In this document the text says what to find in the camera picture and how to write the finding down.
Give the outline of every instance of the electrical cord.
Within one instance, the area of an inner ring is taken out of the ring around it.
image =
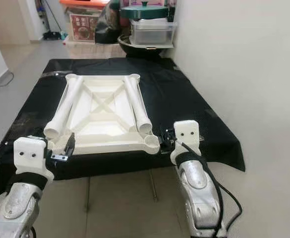
[[[234,223],[234,221],[242,214],[243,208],[241,204],[239,203],[238,199],[229,191],[227,190],[222,184],[218,182],[218,185],[220,186],[221,189],[223,189],[237,204],[239,211],[230,219],[230,221],[227,224],[227,231],[229,231],[231,225]]]
[[[223,213],[224,213],[224,206],[223,206],[223,198],[222,198],[222,193],[221,193],[221,189],[223,189],[233,200],[234,202],[237,204],[238,208],[239,208],[239,211],[230,219],[230,221],[228,222],[227,224],[227,231],[229,231],[231,225],[233,224],[233,222],[242,214],[243,212],[243,209],[242,209],[242,206],[241,204],[239,203],[239,201],[237,200],[237,198],[228,190],[226,189],[222,184],[220,184],[216,179],[215,177],[213,176],[212,172],[210,171],[206,161],[201,157],[199,156],[194,150],[192,150],[189,146],[187,146],[185,143],[183,142],[179,142],[177,140],[177,138],[174,138],[174,140],[180,144],[181,146],[183,146],[185,149],[187,149],[189,152],[191,152],[192,154],[194,154],[198,161],[202,164],[202,167],[203,167],[203,170],[210,176],[214,186],[215,186],[215,189],[216,189],[216,192],[218,194],[218,197],[219,197],[219,205],[220,205],[220,215],[219,215],[219,220],[218,220],[218,223],[217,223],[217,226],[216,228],[214,229],[214,234],[213,234],[213,238],[216,238],[217,237],[217,234],[221,228],[221,223],[222,223],[222,220],[223,220]]]
[[[11,83],[11,81],[14,79],[15,75],[13,72],[10,72],[10,74],[11,74],[11,79],[7,83],[0,85],[0,87],[5,87]]]
[[[31,227],[32,237],[37,238],[36,230],[34,227]]]

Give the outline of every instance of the tiled floor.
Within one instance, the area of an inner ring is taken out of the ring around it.
[[[38,238],[84,238],[87,214],[84,210],[87,179],[55,181],[40,200],[34,227]]]
[[[28,45],[0,45],[0,52],[9,70],[14,71],[38,47],[39,43]]]
[[[86,237],[189,237],[174,168],[153,170],[158,202],[148,171],[92,178]]]

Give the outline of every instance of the black cloth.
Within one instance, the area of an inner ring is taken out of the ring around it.
[[[44,73],[73,71],[80,75],[140,74],[140,89],[153,133],[172,128],[178,120],[193,119],[199,122],[200,150],[207,161],[216,161],[245,171],[238,139],[216,115],[185,75],[177,70],[171,59],[52,59]],[[43,135],[58,106],[66,79],[58,76],[41,77],[20,110],[17,118],[0,144],[0,194],[15,173],[13,142],[21,136]],[[47,162],[55,180],[95,175],[125,173],[172,166],[170,153],[149,155],[143,151],[75,155],[68,162]]]

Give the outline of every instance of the black strap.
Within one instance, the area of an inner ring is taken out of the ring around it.
[[[17,175],[13,175],[10,178],[6,191],[9,192],[12,185],[16,182],[30,183],[30,184],[37,186],[41,190],[44,190],[44,188],[47,184],[47,181],[48,181],[48,179],[46,177],[39,175],[39,174],[35,174],[35,173],[26,172],[26,173],[22,173],[22,174],[17,174]]]
[[[203,167],[207,166],[207,163],[206,163],[205,159],[202,156],[195,155],[195,154],[193,154],[193,153],[191,153],[189,151],[181,153],[175,158],[176,166],[179,168],[179,166],[183,162],[190,161],[190,160],[200,161]]]

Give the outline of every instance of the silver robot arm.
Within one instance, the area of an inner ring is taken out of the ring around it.
[[[227,231],[223,223],[215,234],[215,227],[220,218],[219,198],[215,185],[196,156],[182,146],[184,142],[201,156],[199,125],[194,120],[177,121],[174,123],[174,131],[177,141],[171,153],[171,161],[177,165],[191,237],[211,238],[214,235],[226,237]]]
[[[0,204],[0,238],[29,238],[39,214],[42,190],[54,175],[46,168],[47,142],[21,137],[14,142],[14,183]]]

